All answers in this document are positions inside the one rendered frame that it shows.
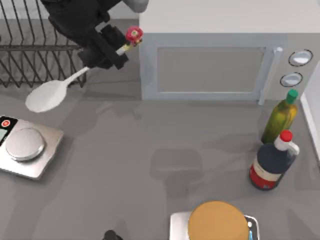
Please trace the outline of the white spoon with red end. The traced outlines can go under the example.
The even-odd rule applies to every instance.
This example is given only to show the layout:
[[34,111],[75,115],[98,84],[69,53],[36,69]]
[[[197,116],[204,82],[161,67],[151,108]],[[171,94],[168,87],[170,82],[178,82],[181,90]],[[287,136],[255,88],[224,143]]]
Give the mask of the white spoon with red end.
[[[142,42],[144,32],[138,26],[128,28],[125,35],[127,43],[116,50],[118,56],[123,56],[131,48]],[[58,105],[65,99],[68,86],[78,77],[89,71],[90,68],[85,66],[65,80],[51,80],[38,86],[27,96],[25,100],[26,107],[34,113],[47,112]]]

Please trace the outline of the pale grey microwave oven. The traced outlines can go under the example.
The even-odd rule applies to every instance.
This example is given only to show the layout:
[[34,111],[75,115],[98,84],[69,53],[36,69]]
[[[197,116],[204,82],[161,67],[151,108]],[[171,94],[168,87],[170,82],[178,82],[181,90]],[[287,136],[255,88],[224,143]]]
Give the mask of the pale grey microwave oven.
[[[266,34],[273,49],[282,47],[266,100],[281,100],[289,89],[303,93],[320,61],[320,0],[150,0],[139,17],[147,33]],[[300,67],[288,62],[293,52],[310,50],[312,60]],[[294,87],[283,87],[282,76],[303,76]]]

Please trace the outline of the grey microwave door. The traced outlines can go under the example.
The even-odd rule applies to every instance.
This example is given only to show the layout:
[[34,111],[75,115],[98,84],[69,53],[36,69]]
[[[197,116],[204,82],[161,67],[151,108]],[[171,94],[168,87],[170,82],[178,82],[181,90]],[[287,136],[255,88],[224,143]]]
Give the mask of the grey microwave door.
[[143,100],[256,101],[272,61],[264,33],[147,33]]

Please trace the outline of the green bottle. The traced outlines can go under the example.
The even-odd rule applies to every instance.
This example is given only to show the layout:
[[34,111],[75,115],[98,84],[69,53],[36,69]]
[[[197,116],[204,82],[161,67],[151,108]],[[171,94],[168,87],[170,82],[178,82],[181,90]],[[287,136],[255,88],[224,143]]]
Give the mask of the green bottle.
[[289,130],[298,113],[298,91],[290,89],[282,101],[272,110],[261,136],[263,144],[273,143],[283,130]]

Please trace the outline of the round grey microwave knob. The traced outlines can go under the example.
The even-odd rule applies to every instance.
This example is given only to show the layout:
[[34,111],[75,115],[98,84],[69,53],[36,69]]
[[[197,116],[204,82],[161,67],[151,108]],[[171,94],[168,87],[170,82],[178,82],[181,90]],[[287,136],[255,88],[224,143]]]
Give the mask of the round grey microwave knob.
[[293,67],[302,67],[307,65],[312,58],[313,53],[308,49],[303,49],[293,52],[288,58],[288,63]]
[[280,79],[280,84],[285,88],[291,88],[299,85],[303,80],[303,76],[299,72],[293,72],[283,75]]

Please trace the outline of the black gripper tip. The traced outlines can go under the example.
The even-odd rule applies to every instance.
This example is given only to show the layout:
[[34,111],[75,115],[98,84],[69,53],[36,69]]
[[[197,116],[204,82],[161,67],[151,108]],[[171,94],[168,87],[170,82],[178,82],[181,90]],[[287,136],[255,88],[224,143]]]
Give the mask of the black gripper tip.
[[123,238],[117,235],[117,233],[114,230],[110,229],[104,233],[102,240],[123,240]]

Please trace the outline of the dark bottle with red cap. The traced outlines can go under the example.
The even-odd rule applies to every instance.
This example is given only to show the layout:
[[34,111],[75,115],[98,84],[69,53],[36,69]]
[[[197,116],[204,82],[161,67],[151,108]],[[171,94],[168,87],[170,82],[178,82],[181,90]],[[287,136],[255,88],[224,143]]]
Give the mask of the dark bottle with red cap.
[[299,154],[293,133],[283,130],[273,143],[263,144],[258,149],[248,173],[252,185],[263,191],[275,189]]

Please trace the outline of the round brown bread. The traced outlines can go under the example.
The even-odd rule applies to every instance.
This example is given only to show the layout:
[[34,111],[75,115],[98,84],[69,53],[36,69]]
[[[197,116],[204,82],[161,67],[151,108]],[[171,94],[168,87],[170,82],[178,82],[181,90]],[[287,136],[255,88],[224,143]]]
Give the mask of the round brown bread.
[[234,205],[207,201],[198,205],[188,219],[189,240],[248,240],[249,228],[244,214]]

